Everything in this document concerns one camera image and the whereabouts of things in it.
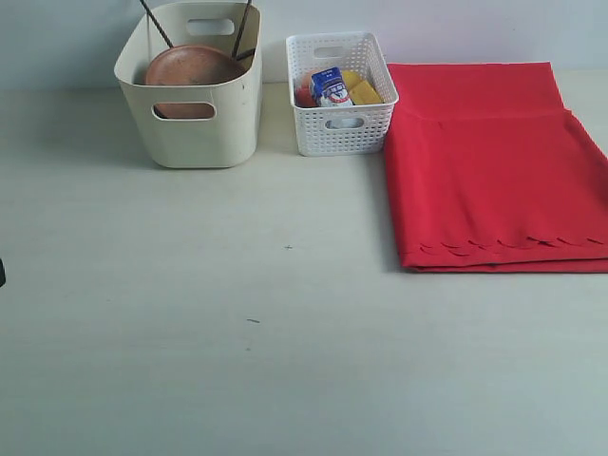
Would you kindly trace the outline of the dark brown chopstick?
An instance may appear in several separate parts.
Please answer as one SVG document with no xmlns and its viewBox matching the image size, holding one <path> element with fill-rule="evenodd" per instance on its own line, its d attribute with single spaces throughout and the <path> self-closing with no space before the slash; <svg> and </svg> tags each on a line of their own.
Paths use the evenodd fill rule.
<svg viewBox="0 0 608 456">
<path fill-rule="evenodd" d="M 250 11 L 250 8 L 251 8 L 252 4 L 253 4 L 253 1 L 252 0 L 248 0 L 246 2 L 246 5 L 245 5 L 244 9 L 243 9 L 243 14 L 242 14 L 242 17 L 241 17 L 241 20 L 240 20 L 240 23 L 239 23 L 239 26 L 238 26 L 238 30 L 237 30 L 237 37 L 235 39 L 235 42 L 234 42 L 234 45 L 233 45 L 233 48 L 232 48 L 232 52 L 231 52 L 231 57 L 234 60 L 238 60 L 238 51 L 239 51 L 240 43 L 241 43 L 241 40 L 242 40 L 242 36 L 243 36 L 244 30 L 245 30 L 245 27 L 246 27 L 249 11 Z"/>
<path fill-rule="evenodd" d="M 157 17 L 153 13 L 152 9 L 148 6 L 147 2 L 145 0 L 139 0 L 139 2 L 142 5 L 142 8 L 144 9 L 144 11 L 146 13 L 146 16 L 152 22 L 152 24 L 156 28 L 157 32 L 160 34 L 161 38 L 166 43 L 167 47 L 168 48 L 173 48 L 174 45 L 173 45 L 172 41 L 170 40 L 170 38 L 167 35 L 166 31 L 163 29 L 161 23 L 159 22 L 159 20 L 157 19 Z"/>
</svg>

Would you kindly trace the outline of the red sausage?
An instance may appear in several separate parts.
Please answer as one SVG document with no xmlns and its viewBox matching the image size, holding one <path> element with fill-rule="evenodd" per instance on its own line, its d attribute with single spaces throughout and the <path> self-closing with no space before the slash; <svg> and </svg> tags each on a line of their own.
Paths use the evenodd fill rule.
<svg viewBox="0 0 608 456">
<path fill-rule="evenodd" d="M 314 108 L 317 107 L 316 101 L 311 94 L 310 87 L 308 85 L 299 85 L 294 90 L 294 101 L 298 107 L 302 108 Z"/>
</svg>

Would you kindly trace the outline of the white blue milk carton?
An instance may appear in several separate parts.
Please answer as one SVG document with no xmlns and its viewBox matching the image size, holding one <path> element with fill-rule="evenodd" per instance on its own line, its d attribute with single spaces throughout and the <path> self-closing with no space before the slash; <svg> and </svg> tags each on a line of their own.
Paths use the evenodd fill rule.
<svg viewBox="0 0 608 456">
<path fill-rule="evenodd" d="M 341 70 L 337 66 L 313 73 L 310 80 L 310 92 L 319 107 L 353 106 Z"/>
</svg>

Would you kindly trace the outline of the yellow cheese wedge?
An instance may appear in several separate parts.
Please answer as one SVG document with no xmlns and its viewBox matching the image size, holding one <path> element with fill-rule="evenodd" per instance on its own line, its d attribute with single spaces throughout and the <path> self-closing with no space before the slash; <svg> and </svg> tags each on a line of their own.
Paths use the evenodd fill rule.
<svg viewBox="0 0 608 456">
<path fill-rule="evenodd" d="M 370 82 L 357 72 L 343 70 L 342 78 L 354 105 L 380 105 L 384 102 Z"/>
</svg>

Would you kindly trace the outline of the red table cloth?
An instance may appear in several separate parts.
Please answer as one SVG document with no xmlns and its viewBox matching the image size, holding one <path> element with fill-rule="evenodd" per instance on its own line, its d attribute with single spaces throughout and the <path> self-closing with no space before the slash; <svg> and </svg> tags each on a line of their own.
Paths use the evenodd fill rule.
<svg viewBox="0 0 608 456">
<path fill-rule="evenodd" d="M 603 273 L 607 160 L 547 63 L 392 64 L 385 160 L 404 268 Z"/>
</svg>

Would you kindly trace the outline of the brown wooden spoon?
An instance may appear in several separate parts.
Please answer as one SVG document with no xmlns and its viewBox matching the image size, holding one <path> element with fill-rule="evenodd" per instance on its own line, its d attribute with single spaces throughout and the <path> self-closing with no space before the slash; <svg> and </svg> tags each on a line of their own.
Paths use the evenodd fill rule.
<svg viewBox="0 0 608 456">
<path fill-rule="evenodd" d="M 235 60 L 238 61 L 238 62 L 240 62 L 240 61 L 246 60 L 248 58 L 254 57 L 255 54 L 256 54 L 256 49 L 255 48 L 250 48 L 250 49 L 247 49 L 247 50 L 239 53 L 235 57 Z"/>
</svg>

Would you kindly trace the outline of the cream plastic tub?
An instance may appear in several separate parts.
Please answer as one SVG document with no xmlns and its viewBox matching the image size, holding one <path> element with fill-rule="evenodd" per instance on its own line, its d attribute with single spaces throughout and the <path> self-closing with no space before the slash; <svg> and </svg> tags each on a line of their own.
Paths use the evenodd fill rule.
<svg viewBox="0 0 608 456">
<path fill-rule="evenodd" d="M 174 47 L 204 45 L 231 57 L 245 5 L 178 2 L 152 11 Z M 240 61 L 246 72 L 235 80 L 218 85 L 146 85 L 149 65 L 169 48 L 146 14 L 140 20 L 118 57 L 114 73 L 145 148 L 157 164 L 168 168 L 224 168 L 253 155 L 262 86 L 259 32 L 260 12 L 251 6 L 237 54 L 250 48 L 255 48 L 256 54 Z M 163 119 L 154 111 L 159 104 L 204 102 L 215 108 L 211 119 Z"/>
</svg>

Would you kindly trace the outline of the white perforated plastic basket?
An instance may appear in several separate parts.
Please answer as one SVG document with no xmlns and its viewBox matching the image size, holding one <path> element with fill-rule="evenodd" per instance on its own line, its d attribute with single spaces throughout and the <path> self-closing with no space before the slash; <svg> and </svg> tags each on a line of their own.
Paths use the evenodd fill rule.
<svg viewBox="0 0 608 456">
<path fill-rule="evenodd" d="M 376 37 L 365 31 L 292 35 L 286 39 L 290 102 L 298 151 L 323 157 L 379 151 L 399 100 Z M 337 67 L 356 72 L 381 98 L 379 104 L 304 107 L 296 92 L 306 77 Z"/>
</svg>

